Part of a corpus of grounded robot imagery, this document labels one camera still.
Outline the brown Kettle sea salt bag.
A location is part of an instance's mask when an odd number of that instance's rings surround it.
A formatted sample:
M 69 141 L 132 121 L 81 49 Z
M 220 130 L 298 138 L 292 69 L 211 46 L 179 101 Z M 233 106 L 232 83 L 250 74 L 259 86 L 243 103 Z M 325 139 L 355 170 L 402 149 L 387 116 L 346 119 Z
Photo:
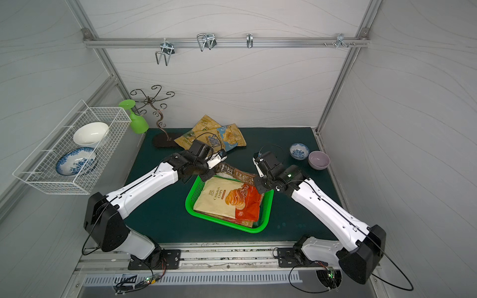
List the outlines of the brown Kettle sea salt bag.
M 241 171 L 225 162 L 214 167 L 216 175 L 223 178 L 236 179 L 248 185 L 255 185 L 254 179 L 257 175 Z

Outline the red white chips bag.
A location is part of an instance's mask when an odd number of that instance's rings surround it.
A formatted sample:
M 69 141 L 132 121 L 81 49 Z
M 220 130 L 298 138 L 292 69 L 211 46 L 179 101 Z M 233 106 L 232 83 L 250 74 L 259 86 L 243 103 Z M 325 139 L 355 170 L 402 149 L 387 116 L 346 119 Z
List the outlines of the red white chips bag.
M 256 222 L 263 195 L 242 181 L 213 177 L 206 181 L 193 210 L 209 216 Z

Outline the tan kettle cooked chips bag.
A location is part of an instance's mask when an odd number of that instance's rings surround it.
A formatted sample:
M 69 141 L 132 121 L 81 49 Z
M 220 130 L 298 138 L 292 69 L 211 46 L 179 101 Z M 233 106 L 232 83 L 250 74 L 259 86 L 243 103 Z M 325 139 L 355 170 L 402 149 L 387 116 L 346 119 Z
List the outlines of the tan kettle cooked chips bag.
M 224 225 L 227 227 L 243 227 L 243 228 L 252 228 L 255 222 L 253 221 L 246 221 L 246 220 L 237 220 L 237 219 L 230 219 L 230 218 L 215 218 L 215 217 L 210 217 L 207 218 L 208 221 Z

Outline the green plastic basket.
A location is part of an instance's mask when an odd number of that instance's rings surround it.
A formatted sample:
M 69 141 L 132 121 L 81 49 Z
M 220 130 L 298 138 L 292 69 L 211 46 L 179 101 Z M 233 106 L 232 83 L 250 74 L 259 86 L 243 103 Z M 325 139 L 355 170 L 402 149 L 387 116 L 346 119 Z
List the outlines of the green plastic basket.
M 229 178 L 224 178 L 224 179 L 239 181 L 236 179 L 229 179 Z M 196 181 L 194 182 L 190 190 L 190 193 L 188 194 L 186 198 L 186 203 L 185 203 L 186 210 L 191 216 L 197 217 L 205 221 L 208 221 L 207 218 L 210 218 L 210 217 L 220 218 L 216 216 L 209 216 L 207 214 L 202 214 L 193 210 L 193 205 L 199 196 L 199 192 L 202 191 L 204 184 L 205 182 L 202 182 L 200 178 L 196 179 Z M 257 234 L 264 231 L 264 229 L 267 227 L 270 221 L 274 191 L 268 191 L 262 195 L 263 197 L 262 197 L 262 203 L 260 205 L 260 217 L 259 217 L 259 220 L 255 222 L 252 228 L 243 228 L 243 227 L 237 227 L 237 228 L 228 227 L 228 228 L 233 228 L 235 230 L 239 230 L 239 231 L 251 233 L 251 234 Z

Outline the yellow blue chips bag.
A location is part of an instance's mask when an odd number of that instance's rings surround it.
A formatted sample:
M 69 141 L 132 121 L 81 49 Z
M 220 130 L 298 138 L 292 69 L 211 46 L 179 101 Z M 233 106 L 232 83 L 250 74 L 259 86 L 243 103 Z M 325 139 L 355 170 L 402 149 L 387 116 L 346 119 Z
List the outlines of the yellow blue chips bag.
M 210 146 L 214 153 L 220 150 L 229 152 L 236 147 L 247 146 L 244 136 L 235 124 L 197 132 L 190 130 L 175 139 L 175 143 L 183 149 L 189 150 L 194 140 L 199 140 Z

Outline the gold chips bag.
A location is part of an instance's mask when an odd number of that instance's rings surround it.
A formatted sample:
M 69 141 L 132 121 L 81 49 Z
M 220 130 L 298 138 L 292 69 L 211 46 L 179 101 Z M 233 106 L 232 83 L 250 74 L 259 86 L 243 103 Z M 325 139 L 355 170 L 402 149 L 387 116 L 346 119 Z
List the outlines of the gold chips bag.
M 220 128 L 221 124 L 210 118 L 208 115 L 204 115 L 199 122 L 192 128 L 193 132 L 200 132 L 205 130 Z

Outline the brown metal scroll stand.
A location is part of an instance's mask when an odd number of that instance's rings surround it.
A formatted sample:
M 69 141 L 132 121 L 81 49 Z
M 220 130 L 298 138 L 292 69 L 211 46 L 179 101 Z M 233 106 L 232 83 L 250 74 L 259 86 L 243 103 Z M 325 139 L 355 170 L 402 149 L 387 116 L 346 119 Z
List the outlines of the brown metal scroll stand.
M 152 114 L 157 118 L 156 120 L 156 128 L 159 129 L 161 132 L 153 137 L 152 145 L 155 148 L 178 148 L 179 145 L 175 142 L 175 139 L 181 136 L 181 134 L 167 132 L 166 131 L 166 124 L 164 123 L 164 113 L 163 111 L 168 107 L 165 101 L 167 99 L 171 99 L 175 96 L 174 91 L 167 91 L 165 93 L 165 97 L 159 99 L 158 95 L 162 90 L 162 86 L 159 84 L 153 85 L 151 87 L 152 91 L 155 91 L 154 96 L 150 96 L 146 94 L 146 92 L 141 89 L 133 89 L 130 92 L 132 97 L 142 95 L 143 99 L 134 99 L 135 103 L 137 104 L 136 107 L 133 109 L 136 115 L 145 115 L 147 113 L 147 108 L 152 110 Z

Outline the lilac ceramic bowl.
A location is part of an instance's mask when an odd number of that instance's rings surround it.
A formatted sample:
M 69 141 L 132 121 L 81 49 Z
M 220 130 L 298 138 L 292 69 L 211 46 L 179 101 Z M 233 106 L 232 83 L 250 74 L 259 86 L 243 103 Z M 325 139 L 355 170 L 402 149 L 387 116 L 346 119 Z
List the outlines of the lilac ceramic bowl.
M 330 158 L 323 151 L 312 151 L 308 155 L 308 164 L 314 170 L 325 170 L 330 165 Z

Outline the white bowl in rack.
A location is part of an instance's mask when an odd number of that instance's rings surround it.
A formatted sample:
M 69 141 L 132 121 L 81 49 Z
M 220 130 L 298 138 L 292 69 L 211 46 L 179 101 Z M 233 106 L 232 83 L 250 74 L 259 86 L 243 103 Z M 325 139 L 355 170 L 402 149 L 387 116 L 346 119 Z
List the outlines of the white bowl in rack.
M 73 141 L 82 147 L 96 147 L 109 132 L 109 125 L 93 122 L 79 128 L 73 135 Z

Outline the blue floral plate in rack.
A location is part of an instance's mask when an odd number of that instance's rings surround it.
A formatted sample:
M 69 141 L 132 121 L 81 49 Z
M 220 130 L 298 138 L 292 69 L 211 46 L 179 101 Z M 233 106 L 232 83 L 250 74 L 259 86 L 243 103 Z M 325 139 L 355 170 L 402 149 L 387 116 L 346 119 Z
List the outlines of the blue floral plate in rack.
M 96 157 L 94 148 L 77 148 L 63 155 L 57 161 L 55 170 L 62 176 L 76 176 L 92 168 L 96 163 Z

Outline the metal loop hook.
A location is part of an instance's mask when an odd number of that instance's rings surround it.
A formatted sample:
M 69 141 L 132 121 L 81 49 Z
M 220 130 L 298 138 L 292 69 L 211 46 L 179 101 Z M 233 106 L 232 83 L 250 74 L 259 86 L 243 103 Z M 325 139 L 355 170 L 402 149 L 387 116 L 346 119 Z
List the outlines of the metal loop hook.
M 212 33 L 200 33 L 196 36 L 196 40 L 201 52 L 206 48 L 212 50 L 217 45 L 216 36 Z

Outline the metal clamp hook right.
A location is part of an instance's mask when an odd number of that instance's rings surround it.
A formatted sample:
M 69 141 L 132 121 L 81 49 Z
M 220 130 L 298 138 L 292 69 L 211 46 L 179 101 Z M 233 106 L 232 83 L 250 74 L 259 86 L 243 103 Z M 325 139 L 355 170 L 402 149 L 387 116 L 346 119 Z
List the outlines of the metal clamp hook right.
M 355 42 L 347 42 L 343 34 L 339 34 L 336 37 L 336 40 L 331 43 L 324 42 L 325 47 L 334 47 L 334 48 L 353 48 L 356 46 Z

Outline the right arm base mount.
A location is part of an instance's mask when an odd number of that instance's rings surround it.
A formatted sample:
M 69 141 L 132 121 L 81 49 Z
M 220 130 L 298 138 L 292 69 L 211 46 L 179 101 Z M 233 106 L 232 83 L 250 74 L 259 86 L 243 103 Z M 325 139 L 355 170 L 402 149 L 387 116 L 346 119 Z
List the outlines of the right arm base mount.
M 280 268 L 318 267 L 316 262 L 310 261 L 301 251 L 294 248 L 275 248 L 272 254 L 278 260 Z

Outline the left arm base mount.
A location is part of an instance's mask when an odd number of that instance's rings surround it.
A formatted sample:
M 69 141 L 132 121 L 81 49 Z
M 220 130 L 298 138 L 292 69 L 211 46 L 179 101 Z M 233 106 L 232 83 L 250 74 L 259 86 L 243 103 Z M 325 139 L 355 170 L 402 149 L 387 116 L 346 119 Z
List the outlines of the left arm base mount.
M 180 267 L 181 250 L 155 249 L 149 257 L 142 260 L 131 255 L 127 269 L 130 271 L 138 270 L 174 270 Z

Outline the aluminium top rail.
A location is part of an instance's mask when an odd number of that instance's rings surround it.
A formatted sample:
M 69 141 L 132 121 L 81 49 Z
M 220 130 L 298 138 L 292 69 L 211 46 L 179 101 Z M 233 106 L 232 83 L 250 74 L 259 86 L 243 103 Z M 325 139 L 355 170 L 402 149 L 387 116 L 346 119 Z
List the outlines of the aluminium top rail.
M 199 48 L 196 38 L 96 38 L 84 40 L 88 48 L 160 48 L 166 39 L 175 46 L 175 49 Z M 247 48 L 246 37 L 223 38 L 216 37 L 216 48 Z M 264 38 L 253 36 L 253 48 L 334 48 L 325 47 L 324 42 L 331 43 L 336 37 L 282 37 Z M 361 41 L 356 38 L 345 37 L 347 42 L 355 42 L 355 47 L 367 47 L 371 41 Z

